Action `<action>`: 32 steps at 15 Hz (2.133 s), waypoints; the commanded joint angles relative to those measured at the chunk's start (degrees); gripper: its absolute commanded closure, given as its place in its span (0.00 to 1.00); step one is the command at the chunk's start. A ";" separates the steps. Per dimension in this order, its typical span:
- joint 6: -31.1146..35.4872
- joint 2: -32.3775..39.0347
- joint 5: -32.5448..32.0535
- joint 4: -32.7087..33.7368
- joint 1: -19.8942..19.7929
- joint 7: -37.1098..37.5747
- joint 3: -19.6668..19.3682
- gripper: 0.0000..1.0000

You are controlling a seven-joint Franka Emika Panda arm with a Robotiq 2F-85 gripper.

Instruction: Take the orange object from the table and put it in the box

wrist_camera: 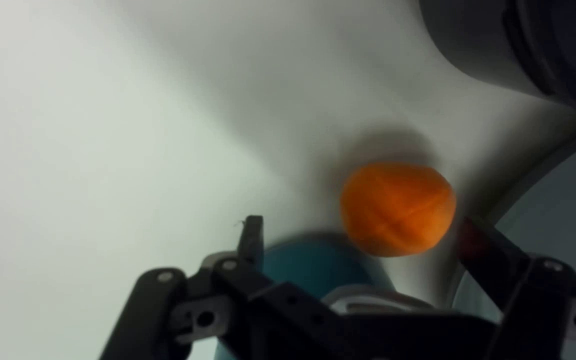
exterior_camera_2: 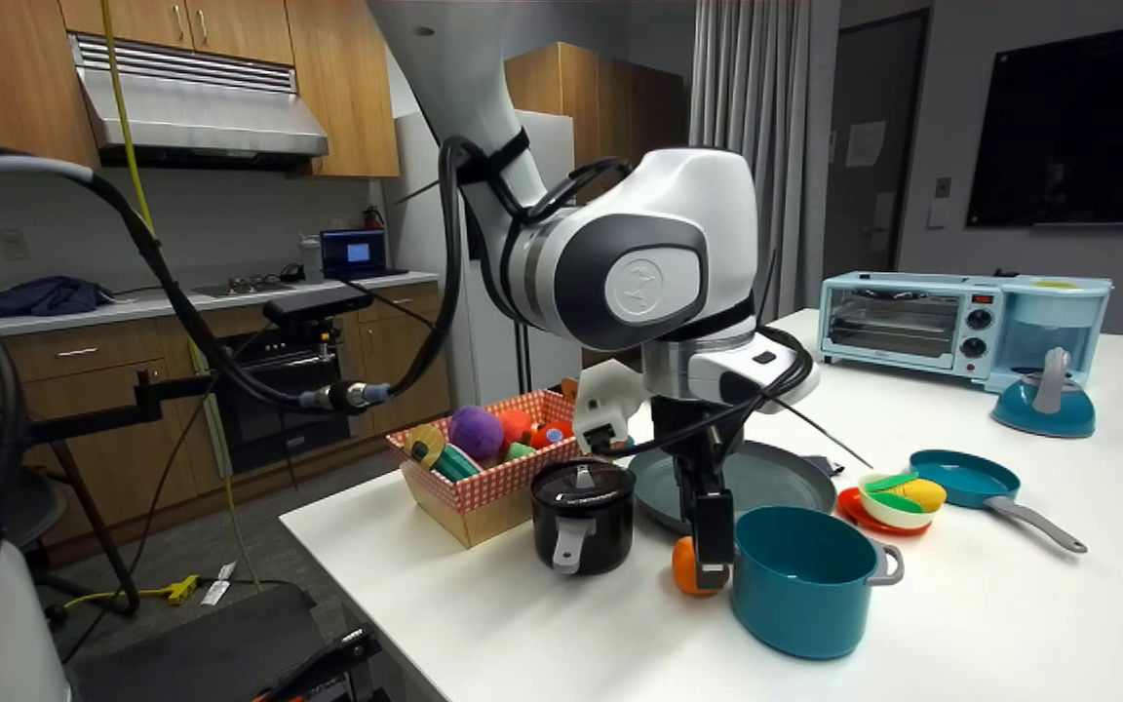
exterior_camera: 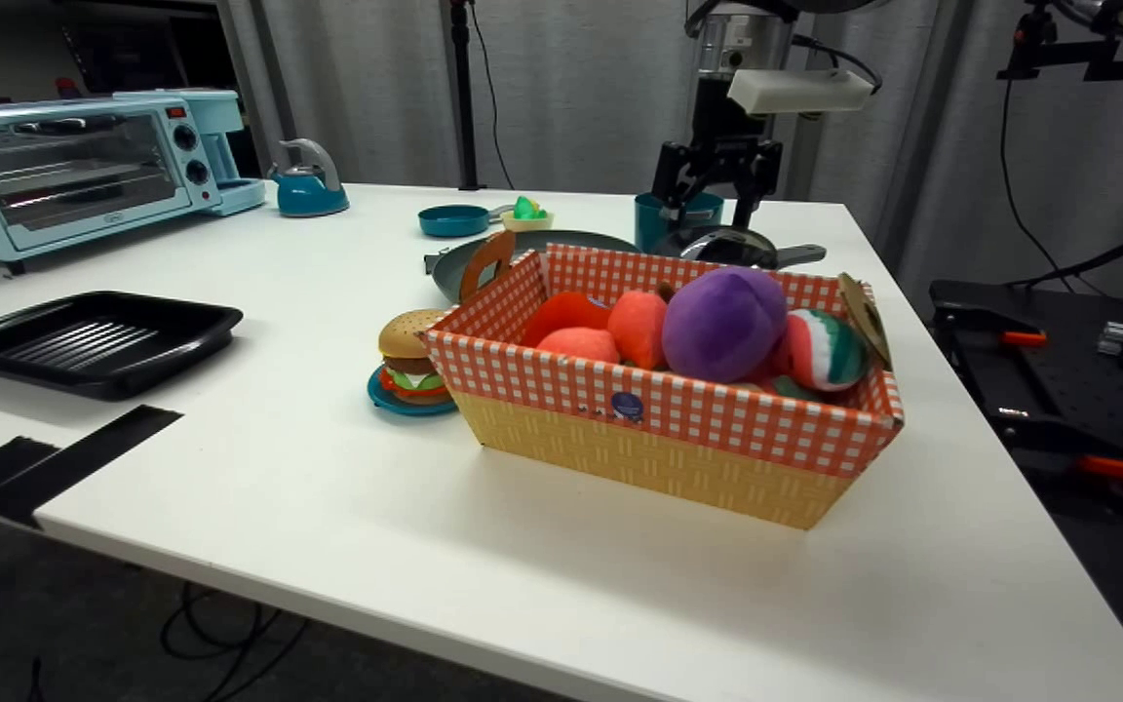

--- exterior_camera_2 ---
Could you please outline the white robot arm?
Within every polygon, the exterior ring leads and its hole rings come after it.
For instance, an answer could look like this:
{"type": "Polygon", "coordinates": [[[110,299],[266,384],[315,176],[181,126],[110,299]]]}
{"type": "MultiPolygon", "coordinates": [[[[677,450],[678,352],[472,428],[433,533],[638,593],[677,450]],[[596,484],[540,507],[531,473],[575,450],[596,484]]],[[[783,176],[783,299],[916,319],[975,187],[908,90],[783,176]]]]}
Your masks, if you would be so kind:
{"type": "Polygon", "coordinates": [[[443,147],[443,205],[469,218],[485,290],[518,324],[643,359],[652,443],[677,460],[692,549],[678,585],[732,573],[722,463],[812,355],[757,317],[757,187],[725,147],[654,147],[575,199],[540,166],[505,74],[513,0],[367,0],[443,147]]]}

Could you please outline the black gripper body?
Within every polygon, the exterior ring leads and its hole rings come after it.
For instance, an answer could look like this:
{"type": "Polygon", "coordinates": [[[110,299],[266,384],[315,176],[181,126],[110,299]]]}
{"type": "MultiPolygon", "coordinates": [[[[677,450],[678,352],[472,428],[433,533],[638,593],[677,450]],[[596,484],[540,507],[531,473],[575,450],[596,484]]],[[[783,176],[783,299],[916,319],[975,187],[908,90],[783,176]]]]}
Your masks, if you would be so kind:
{"type": "Polygon", "coordinates": [[[705,497],[717,488],[725,437],[722,408],[714,402],[654,397],[652,428],[660,450],[677,460],[688,497],[705,497]]]}

